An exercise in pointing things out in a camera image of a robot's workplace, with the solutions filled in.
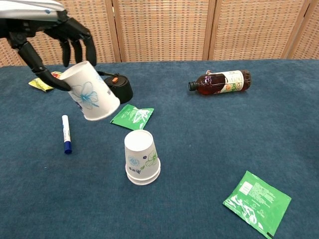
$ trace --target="bottle cap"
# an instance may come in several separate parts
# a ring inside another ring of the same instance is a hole
[[[72,146],[70,141],[65,141],[64,142],[64,153],[70,154],[72,153]]]
[[[195,91],[197,89],[197,83],[194,81],[194,82],[189,82],[188,83],[188,89],[189,91]]]

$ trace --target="orange lid button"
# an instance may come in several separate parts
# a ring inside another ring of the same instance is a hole
[[[117,83],[118,80],[119,80],[119,78],[115,77],[115,78],[112,80],[112,83]]]

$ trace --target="robotic hand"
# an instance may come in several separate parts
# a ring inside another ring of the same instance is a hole
[[[40,56],[27,41],[36,32],[43,31],[57,39],[62,47],[63,64],[69,65],[71,42],[75,61],[82,61],[80,40],[86,46],[86,59],[96,65],[96,49],[90,31],[75,19],[68,17],[63,5],[53,0],[0,0],[0,38],[6,38],[13,49],[44,83],[62,91],[71,87],[51,75]]]

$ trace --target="wicker screen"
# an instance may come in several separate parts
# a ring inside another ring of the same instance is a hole
[[[300,41],[293,52],[294,59],[319,59],[319,3],[315,6]]]
[[[6,39],[0,39],[0,67],[21,65],[18,53],[14,51]]]
[[[115,23],[109,21],[107,14],[107,6],[110,8],[110,19],[114,21],[112,2],[111,0],[58,0],[62,3],[68,11],[70,17],[74,17],[77,21],[82,23],[86,28],[90,29],[93,40],[97,49],[98,62],[115,62],[120,61],[119,50],[117,44],[117,37],[115,33]],[[112,25],[114,25],[114,36],[112,36]],[[54,40],[42,32],[37,32],[36,37],[29,38],[33,47],[43,60],[45,65],[62,64],[62,51],[57,40]],[[85,60],[85,46],[83,46],[83,53]],[[118,52],[118,59],[116,59],[116,48]],[[73,48],[71,53],[71,63],[75,63]],[[4,49],[4,60],[1,59],[3,65],[14,65],[18,62],[18,58],[14,57],[11,50]]]
[[[217,0],[209,59],[281,58],[302,0]]]
[[[209,2],[113,0],[122,61],[202,60]]]

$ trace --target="cup with blue flower print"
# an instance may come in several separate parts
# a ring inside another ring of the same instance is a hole
[[[120,100],[89,61],[70,67],[62,73],[60,80],[71,86],[68,93],[87,120],[102,120],[120,106]]]
[[[150,132],[133,130],[124,139],[125,171],[128,179],[136,185],[147,185],[160,174],[160,159]]]

